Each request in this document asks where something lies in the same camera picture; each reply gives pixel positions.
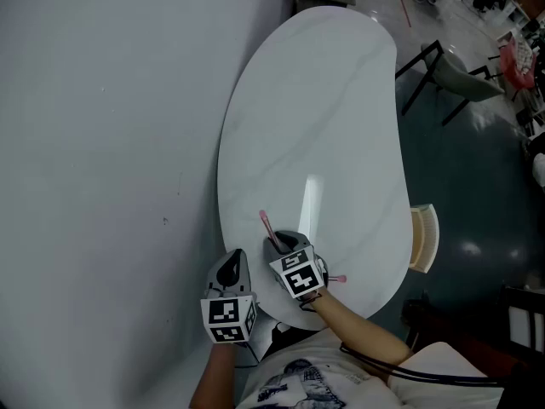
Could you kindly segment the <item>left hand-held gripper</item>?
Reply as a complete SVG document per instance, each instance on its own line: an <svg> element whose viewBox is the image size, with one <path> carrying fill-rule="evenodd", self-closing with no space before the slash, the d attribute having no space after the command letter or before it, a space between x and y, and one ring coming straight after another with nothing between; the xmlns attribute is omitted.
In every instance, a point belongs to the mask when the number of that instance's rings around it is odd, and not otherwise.
<svg viewBox="0 0 545 409"><path fill-rule="evenodd" d="M208 290L200 300L204 328L213 343L247 343L257 318L254 292L221 291L235 285L236 291L251 291L246 253L236 249L223 256L208 273Z"/></svg>

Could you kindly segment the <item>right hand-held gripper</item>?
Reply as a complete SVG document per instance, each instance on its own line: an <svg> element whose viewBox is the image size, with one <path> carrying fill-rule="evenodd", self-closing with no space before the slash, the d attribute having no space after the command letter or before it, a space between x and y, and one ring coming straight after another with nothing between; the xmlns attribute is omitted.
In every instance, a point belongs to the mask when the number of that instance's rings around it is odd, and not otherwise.
<svg viewBox="0 0 545 409"><path fill-rule="evenodd" d="M280 248L270 238L263 240L263 258L277 281L292 298L303 297L326 285L327 265L303 234L275 232Z"/></svg>

